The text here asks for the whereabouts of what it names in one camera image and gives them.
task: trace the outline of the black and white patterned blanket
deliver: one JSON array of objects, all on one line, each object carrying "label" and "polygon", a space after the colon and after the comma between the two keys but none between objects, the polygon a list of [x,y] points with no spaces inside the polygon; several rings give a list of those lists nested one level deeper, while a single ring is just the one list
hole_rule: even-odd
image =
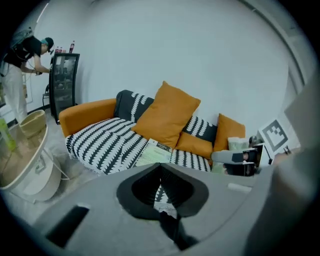
[{"label": "black and white patterned blanket", "polygon": [[[135,123],[119,117],[91,124],[81,131],[65,138],[71,158],[78,159],[98,175],[113,174],[131,168],[147,139],[131,130]],[[202,156],[174,149],[171,163],[210,172],[207,159]],[[156,202],[168,202],[160,187]]]}]

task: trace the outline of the paper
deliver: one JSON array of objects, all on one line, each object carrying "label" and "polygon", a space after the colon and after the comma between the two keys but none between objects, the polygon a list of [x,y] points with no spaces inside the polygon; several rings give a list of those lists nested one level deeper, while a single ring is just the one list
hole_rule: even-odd
[{"label": "paper", "polygon": [[154,163],[170,163],[172,149],[166,145],[149,139],[144,149],[141,151],[134,167],[145,166]]}]

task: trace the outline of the floor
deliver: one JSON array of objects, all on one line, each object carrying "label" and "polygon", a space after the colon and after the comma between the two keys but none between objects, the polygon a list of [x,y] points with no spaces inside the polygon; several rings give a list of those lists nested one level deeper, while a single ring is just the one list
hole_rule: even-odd
[{"label": "floor", "polygon": [[2,193],[2,197],[10,212],[27,223],[32,225],[36,219],[50,206],[62,199],[68,193],[74,191],[82,184],[97,178],[97,175],[86,169],[80,162],[70,159],[60,125],[56,125],[54,118],[50,115],[50,110],[46,110],[47,126],[49,128],[46,148],[57,158],[61,169],[71,178],[71,180],[61,180],[55,195],[48,201],[31,203],[25,201],[11,193]]}]

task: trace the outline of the wicker basket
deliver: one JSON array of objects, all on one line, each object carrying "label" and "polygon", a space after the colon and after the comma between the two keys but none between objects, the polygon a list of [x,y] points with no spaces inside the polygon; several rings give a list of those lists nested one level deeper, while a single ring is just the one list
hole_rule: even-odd
[{"label": "wicker basket", "polygon": [[29,139],[46,128],[46,114],[43,110],[35,111],[29,114],[19,125],[24,136]]}]

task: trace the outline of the black t-shirt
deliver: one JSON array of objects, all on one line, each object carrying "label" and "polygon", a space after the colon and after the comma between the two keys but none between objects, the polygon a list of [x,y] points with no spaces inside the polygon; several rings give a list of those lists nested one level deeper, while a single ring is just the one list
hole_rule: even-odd
[{"label": "black t-shirt", "polygon": [[21,64],[31,59],[35,54],[41,56],[41,42],[34,36],[26,38],[15,50],[10,49],[4,61],[20,68]]}]

